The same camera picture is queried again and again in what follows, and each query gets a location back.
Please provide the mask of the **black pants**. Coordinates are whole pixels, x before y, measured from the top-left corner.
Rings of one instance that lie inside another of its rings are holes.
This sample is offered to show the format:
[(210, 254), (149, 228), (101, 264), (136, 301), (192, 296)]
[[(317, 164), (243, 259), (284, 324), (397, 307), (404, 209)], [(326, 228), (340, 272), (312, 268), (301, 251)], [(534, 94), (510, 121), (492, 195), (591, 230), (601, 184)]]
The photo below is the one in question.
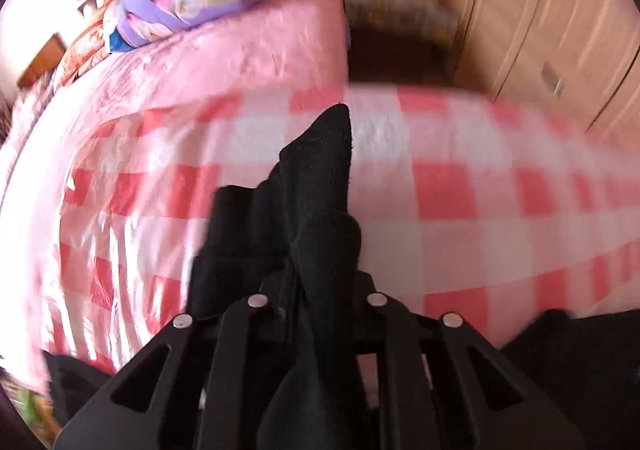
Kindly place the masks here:
[[(185, 314), (223, 314), (272, 274), (295, 281), (288, 370), (255, 449), (375, 449), (356, 354), (361, 233), (347, 210), (352, 131), (346, 106), (324, 111), (254, 189), (214, 197)], [(639, 316), (542, 314), (497, 349), (573, 422), (582, 449), (639, 444)]]

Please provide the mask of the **beige wooden wardrobe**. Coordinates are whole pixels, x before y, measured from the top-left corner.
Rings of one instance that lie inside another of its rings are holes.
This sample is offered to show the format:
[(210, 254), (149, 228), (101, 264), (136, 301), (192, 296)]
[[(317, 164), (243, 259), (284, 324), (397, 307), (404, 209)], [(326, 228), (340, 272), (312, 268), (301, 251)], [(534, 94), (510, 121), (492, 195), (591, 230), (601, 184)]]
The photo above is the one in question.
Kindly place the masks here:
[(452, 77), (491, 99), (597, 123), (639, 52), (633, 0), (468, 0)]

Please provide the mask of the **pink floral quilt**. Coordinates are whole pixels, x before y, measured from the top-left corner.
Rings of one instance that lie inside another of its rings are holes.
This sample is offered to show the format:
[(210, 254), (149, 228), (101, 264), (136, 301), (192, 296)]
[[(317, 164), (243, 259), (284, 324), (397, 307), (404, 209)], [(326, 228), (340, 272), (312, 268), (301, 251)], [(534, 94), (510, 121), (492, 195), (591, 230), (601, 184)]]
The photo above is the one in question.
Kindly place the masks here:
[(241, 92), (337, 86), (348, 77), (343, 0), (263, 0), (159, 42), (111, 54), (70, 86), (26, 99), (1, 149), (1, 216), (52, 216), (99, 191), (109, 212), (198, 218), (216, 161), (180, 158), (160, 130), (178, 106), (228, 121)]

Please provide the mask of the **red white checkered sheet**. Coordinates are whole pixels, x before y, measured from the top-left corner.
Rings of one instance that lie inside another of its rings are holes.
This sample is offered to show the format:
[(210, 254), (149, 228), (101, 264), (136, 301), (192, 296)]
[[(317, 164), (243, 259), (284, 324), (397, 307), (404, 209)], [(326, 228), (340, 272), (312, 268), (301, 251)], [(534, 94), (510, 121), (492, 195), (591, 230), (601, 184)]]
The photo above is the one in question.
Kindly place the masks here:
[(639, 305), (639, 164), (572, 122), (462, 92), (267, 90), (90, 110), (55, 174), (40, 345), (111, 371), (183, 306), (216, 189), (255, 187), (328, 106), (352, 119), (359, 265), (495, 344), (537, 314)]

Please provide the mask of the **cluttered bedside table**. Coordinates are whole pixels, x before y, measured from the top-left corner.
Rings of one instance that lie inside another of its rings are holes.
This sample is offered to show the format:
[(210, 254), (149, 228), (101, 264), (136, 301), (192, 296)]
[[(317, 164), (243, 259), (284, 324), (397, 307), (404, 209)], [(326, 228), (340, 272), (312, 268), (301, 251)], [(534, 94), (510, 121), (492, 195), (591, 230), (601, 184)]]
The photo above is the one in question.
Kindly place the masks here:
[(344, 0), (349, 23), (450, 49), (458, 17), (438, 0)]

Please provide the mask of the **orange patterned pillow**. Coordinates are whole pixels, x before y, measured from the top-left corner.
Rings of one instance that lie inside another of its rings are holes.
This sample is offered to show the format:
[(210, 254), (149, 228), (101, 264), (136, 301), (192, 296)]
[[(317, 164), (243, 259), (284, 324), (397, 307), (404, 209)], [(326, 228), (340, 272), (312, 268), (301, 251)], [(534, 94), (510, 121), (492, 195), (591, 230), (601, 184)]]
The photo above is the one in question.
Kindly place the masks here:
[(84, 30), (67, 47), (65, 54), (52, 75), (53, 92), (70, 86), (110, 54), (105, 45), (103, 19), (115, 0), (105, 0), (103, 6), (89, 18)]

